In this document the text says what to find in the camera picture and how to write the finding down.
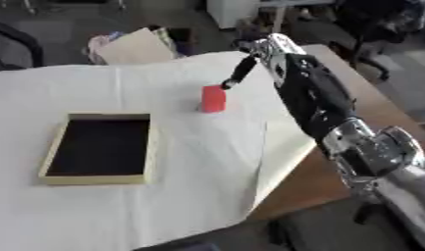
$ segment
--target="box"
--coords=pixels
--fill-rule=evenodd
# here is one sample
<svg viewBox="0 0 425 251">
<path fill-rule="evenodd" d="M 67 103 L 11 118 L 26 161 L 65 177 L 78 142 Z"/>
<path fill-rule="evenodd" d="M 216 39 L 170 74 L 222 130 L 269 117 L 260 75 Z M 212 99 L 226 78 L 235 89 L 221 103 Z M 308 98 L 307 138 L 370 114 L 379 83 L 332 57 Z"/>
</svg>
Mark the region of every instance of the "box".
<svg viewBox="0 0 425 251">
<path fill-rule="evenodd" d="M 70 114 L 38 176 L 46 184 L 144 183 L 157 137 L 146 114 Z"/>
</svg>

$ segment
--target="red block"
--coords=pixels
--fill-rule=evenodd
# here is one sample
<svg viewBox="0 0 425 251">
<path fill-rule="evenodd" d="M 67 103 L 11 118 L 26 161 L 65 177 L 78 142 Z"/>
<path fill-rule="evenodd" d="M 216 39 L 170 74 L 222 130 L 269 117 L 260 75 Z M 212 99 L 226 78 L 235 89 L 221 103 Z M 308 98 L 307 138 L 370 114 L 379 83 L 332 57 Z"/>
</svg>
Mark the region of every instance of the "red block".
<svg viewBox="0 0 425 251">
<path fill-rule="evenodd" d="M 203 87 L 201 110 L 203 113 L 218 113 L 226 109 L 226 92 L 220 85 Z"/>
</svg>

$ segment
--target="office chair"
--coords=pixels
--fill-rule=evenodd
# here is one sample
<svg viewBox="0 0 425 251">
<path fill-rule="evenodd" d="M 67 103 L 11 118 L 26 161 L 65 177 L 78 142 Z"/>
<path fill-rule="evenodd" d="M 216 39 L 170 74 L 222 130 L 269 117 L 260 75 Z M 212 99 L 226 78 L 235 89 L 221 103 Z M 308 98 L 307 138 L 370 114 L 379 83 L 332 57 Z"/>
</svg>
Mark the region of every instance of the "office chair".
<svg viewBox="0 0 425 251">
<path fill-rule="evenodd" d="M 353 68 L 363 63 L 381 72 L 380 79 L 388 80 L 390 72 L 371 59 L 371 51 L 363 50 L 370 42 L 402 43 L 408 35 L 389 25 L 390 21 L 411 8 L 415 0 L 345 0 L 335 8 L 335 24 L 355 39 L 352 49 L 338 42 L 330 42 L 329 47 L 347 60 Z"/>
<path fill-rule="evenodd" d="M 24 47 L 28 49 L 31 55 L 32 66 L 34 68 L 44 66 L 44 53 L 41 46 L 38 44 L 35 38 L 30 35 L 14 29 L 8 25 L 0 23 L 0 35 L 9 38 L 11 40 L 15 40 Z M 23 69 L 21 66 L 16 66 L 12 64 L 6 64 L 0 59 L 0 71 L 8 71 L 8 70 L 20 70 Z"/>
</svg>

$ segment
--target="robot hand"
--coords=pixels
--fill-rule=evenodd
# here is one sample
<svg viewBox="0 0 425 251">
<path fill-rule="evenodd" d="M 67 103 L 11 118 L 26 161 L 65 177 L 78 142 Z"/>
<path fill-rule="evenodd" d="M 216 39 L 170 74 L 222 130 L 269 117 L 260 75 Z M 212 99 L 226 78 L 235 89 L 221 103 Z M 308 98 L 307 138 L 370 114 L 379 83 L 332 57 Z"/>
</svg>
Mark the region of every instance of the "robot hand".
<svg viewBox="0 0 425 251">
<path fill-rule="evenodd" d="M 340 81 L 282 34 L 254 42 L 223 88 L 241 82 L 256 58 L 296 123 L 336 164 L 352 193 L 388 205 L 425 246 L 425 155 L 419 143 L 396 126 L 374 132 L 355 114 Z"/>
</svg>

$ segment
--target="silver robotic arm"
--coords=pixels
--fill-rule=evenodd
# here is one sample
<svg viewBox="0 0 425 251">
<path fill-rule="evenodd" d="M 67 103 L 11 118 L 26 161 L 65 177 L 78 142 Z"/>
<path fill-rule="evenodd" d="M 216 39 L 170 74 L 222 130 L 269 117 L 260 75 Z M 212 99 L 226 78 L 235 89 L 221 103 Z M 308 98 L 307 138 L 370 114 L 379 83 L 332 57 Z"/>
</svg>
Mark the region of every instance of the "silver robotic arm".
<svg viewBox="0 0 425 251">
<path fill-rule="evenodd" d="M 397 126 L 373 131 L 355 114 L 354 100 L 337 78 L 282 34 L 255 41 L 222 87 L 241 82 L 257 59 L 352 194 L 388 206 L 425 248 L 425 154 L 419 143 Z"/>
</svg>

